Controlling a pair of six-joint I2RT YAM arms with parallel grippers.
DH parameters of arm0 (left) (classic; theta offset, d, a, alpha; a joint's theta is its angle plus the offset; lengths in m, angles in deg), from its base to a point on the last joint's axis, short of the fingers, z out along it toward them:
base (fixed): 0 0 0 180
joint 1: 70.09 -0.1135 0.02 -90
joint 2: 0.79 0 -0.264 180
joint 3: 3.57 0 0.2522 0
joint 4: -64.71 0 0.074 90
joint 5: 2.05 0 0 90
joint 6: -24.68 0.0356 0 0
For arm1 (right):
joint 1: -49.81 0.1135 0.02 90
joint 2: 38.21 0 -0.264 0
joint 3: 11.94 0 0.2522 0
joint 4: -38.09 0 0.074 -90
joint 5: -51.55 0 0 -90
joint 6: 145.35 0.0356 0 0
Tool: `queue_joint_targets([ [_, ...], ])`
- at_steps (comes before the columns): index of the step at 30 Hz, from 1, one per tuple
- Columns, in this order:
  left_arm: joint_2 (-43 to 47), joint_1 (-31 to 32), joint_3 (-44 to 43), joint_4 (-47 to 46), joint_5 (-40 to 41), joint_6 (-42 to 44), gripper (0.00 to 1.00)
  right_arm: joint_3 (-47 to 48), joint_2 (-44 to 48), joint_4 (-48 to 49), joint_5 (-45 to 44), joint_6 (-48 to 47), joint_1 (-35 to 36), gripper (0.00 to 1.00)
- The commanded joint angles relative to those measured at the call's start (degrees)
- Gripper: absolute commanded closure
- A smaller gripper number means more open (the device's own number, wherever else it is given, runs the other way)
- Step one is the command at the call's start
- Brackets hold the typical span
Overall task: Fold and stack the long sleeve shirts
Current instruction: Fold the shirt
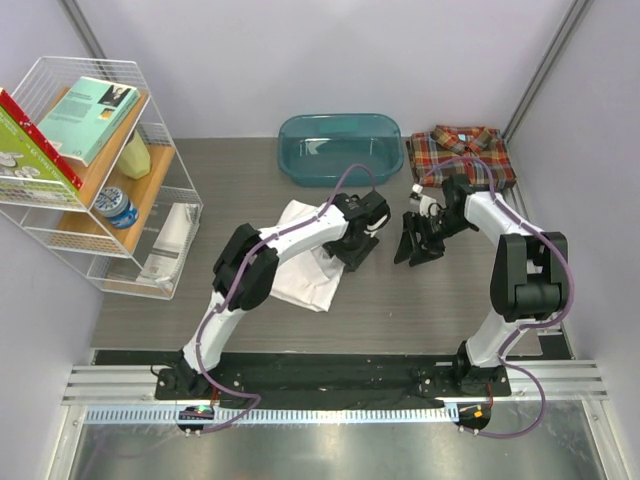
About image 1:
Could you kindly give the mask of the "white long sleeve shirt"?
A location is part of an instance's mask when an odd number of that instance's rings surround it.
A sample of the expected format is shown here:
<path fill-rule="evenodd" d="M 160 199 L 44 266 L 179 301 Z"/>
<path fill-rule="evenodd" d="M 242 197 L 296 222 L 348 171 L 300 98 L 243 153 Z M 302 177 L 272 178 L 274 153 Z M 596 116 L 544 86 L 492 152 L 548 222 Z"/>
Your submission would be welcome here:
<path fill-rule="evenodd" d="M 345 264 L 328 253 L 324 245 L 343 238 L 349 223 L 335 206 L 323 206 L 290 201 L 282 211 L 276 226 L 261 231 L 267 238 L 300 223 L 305 227 L 272 239 L 268 246 L 277 251 L 278 267 L 271 295 L 277 299 L 315 312 L 330 309 L 338 289 Z"/>

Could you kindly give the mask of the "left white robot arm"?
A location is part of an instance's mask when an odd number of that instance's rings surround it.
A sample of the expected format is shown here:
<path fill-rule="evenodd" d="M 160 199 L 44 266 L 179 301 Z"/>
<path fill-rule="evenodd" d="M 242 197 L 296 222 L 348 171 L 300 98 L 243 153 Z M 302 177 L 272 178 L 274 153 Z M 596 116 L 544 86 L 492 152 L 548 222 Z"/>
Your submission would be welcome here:
<path fill-rule="evenodd" d="M 279 267 L 315 248 L 357 270 L 379 240 L 373 233 L 391 217 L 384 197 L 372 190 L 364 197 L 335 194 L 310 213 L 279 226 L 258 230 L 240 225 L 214 264 L 209 305 L 191 340 L 171 368 L 172 389 L 193 399 L 205 397 L 212 371 L 244 315 L 270 295 Z"/>

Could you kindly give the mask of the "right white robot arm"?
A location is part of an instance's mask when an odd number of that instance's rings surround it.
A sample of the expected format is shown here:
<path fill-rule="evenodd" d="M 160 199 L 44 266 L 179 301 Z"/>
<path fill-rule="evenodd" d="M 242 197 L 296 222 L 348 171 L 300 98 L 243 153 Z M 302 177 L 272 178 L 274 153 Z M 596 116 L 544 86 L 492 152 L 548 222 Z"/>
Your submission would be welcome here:
<path fill-rule="evenodd" d="M 536 324 L 569 303 L 568 241 L 527 223 L 503 197 L 472 185 L 464 174 L 442 183 L 445 202 L 414 185 L 412 208 L 402 216 L 402 235 L 394 261 L 418 266 L 443 257 L 445 241 L 471 229 L 495 246 L 490 280 L 491 310 L 477 332 L 459 346 L 449 368 L 426 371 L 438 395 L 507 396 L 504 356 Z"/>

